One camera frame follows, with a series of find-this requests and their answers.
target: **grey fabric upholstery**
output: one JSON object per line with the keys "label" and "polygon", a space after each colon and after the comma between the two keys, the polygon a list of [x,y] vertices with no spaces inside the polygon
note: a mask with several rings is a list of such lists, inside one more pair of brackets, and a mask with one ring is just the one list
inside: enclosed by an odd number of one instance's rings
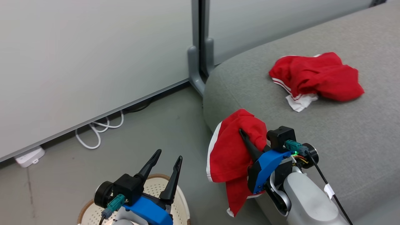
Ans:
{"label": "grey fabric upholstery", "polygon": [[[359,70],[365,94],[351,102],[320,98],[298,113],[268,71],[285,55],[336,52]],[[204,117],[214,130],[239,108],[268,130],[295,129],[316,147],[320,167],[344,208],[357,219],[400,190],[400,2],[357,12],[237,55],[207,80]],[[309,176],[319,185],[314,168]]]}

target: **red cloth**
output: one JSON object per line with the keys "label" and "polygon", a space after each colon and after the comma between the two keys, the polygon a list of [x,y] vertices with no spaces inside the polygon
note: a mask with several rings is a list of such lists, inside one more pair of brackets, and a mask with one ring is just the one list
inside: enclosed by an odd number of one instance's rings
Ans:
{"label": "red cloth", "polygon": [[265,123],[244,109],[239,109],[223,120],[216,128],[208,148],[207,176],[212,182],[226,182],[231,216],[253,194],[247,187],[247,167],[252,164],[246,146],[239,134],[242,128],[258,150],[267,144]]}
{"label": "red cloth", "polygon": [[334,52],[318,57],[286,56],[269,72],[274,83],[284,87],[294,100],[302,94],[320,94],[338,101],[360,97],[358,70],[343,65]]}

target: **white laundry basket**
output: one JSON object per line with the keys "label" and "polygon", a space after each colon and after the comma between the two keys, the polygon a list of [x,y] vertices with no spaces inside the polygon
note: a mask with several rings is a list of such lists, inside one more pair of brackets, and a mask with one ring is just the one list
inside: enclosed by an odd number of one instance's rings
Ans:
{"label": "white laundry basket", "polygon": [[[144,192],[154,197],[158,197],[161,191],[165,189],[169,179],[170,177],[164,174],[150,175],[144,184]],[[78,225],[98,225],[101,219],[100,214],[102,211],[103,208],[95,205],[94,201],[91,200],[80,212],[78,217]],[[179,186],[176,188],[175,200],[171,206],[171,214],[174,218],[174,225],[190,225],[188,204]],[[116,212],[114,212],[109,219],[105,219],[103,221],[103,225],[111,225],[115,215]]]}

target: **teal connector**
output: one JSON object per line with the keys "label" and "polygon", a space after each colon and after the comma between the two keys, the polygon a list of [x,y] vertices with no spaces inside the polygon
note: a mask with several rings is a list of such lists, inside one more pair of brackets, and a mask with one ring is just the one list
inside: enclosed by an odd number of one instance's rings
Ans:
{"label": "teal connector", "polygon": [[107,204],[107,208],[115,212],[118,209],[120,209],[124,204],[125,204],[125,196],[119,194],[110,203]]}
{"label": "teal connector", "polygon": [[299,142],[292,140],[287,140],[285,142],[285,146],[286,149],[288,149],[292,153],[292,155],[297,155],[297,154],[306,155],[305,151],[308,150],[306,146],[303,146]]}
{"label": "teal connector", "polygon": [[285,146],[286,149],[288,149],[290,152],[298,152],[300,150],[300,147],[303,145],[296,141],[287,140],[285,142]]}
{"label": "teal connector", "polygon": [[107,208],[101,212],[101,216],[108,219],[113,212],[117,211],[125,204],[125,196],[122,194],[117,195],[110,203],[107,204]]}

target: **white stripe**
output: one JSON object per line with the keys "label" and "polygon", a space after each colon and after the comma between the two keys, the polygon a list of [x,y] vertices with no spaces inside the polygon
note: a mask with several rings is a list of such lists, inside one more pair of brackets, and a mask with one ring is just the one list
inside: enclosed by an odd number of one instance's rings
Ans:
{"label": "white stripe", "polygon": [[212,135],[212,138],[210,140],[210,145],[208,146],[206,172],[207,172],[207,178],[210,182],[212,182],[212,177],[211,177],[211,172],[210,172],[210,154],[211,154],[212,150],[214,149],[215,142],[217,142],[218,134],[220,133],[220,129],[221,129],[221,124],[222,124],[222,122],[220,122],[218,124],[217,128],[215,128],[214,134]]}
{"label": "white stripe", "polygon": [[274,84],[277,84],[277,85],[279,85],[279,86],[281,86],[281,87],[283,87],[289,94],[290,94],[290,96],[292,97],[292,99],[293,100],[298,100],[301,96],[302,96],[302,94],[299,94],[298,96],[296,96],[296,97],[293,97],[293,95],[292,95],[292,93],[290,92],[290,88],[288,87],[288,86],[286,86],[281,80],[279,80],[279,79],[276,79],[276,81],[273,81],[273,83]]}
{"label": "white stripe", "polygon": [[288,89],[286,89],[286,87],[285,87],[282,83],[280,83],[280,82],[278,82],[278,81],[273,81],[273,83],[274,83],[274,84],[277,84],[277,85],[279,85],[279,86],[281,86],[281,87],[284,88],[290,95],[292,95],[292,94],[290,93],[290,91],[289,91]]}
{"label": "white stripe", "polygon": [[280,82],[281,84],[283,84],[283,85],[284,85],[284,88],[286,88],[287,90],[292,91],[292,90],[290,89],[290,87],[286,86],[286,84],[285,84],[283,81],[279,80],[278,78],[273,78],[273,77],[271,77],[271,78],[272,78],[273,81],[278,81],[278,82]]}
{"label": "white stripe", "polygon": [[[287,56],[297,56],[297,55],[287,55]],[[282,56],[280,58],[285,58],[286,56]]]}
{"label": "white stripe", "polygon": [[286,87],[282,85],[282,83],[277,82],[277,81],[273,81],[273,83],[274,83],[274,84],[277,84],[277,85],[279,85],[279,86],[281,86],[281,87],[283,87],[283,88],[290,94],[290,96],[292,97],[292,99],[293,99],[294,101],[300,99],[301,96],[303,95],[303,94],[299,94],[298,96],[293,97],[292,93],[291,93],[290,91],[288,91],[288,90],[286,89]]}

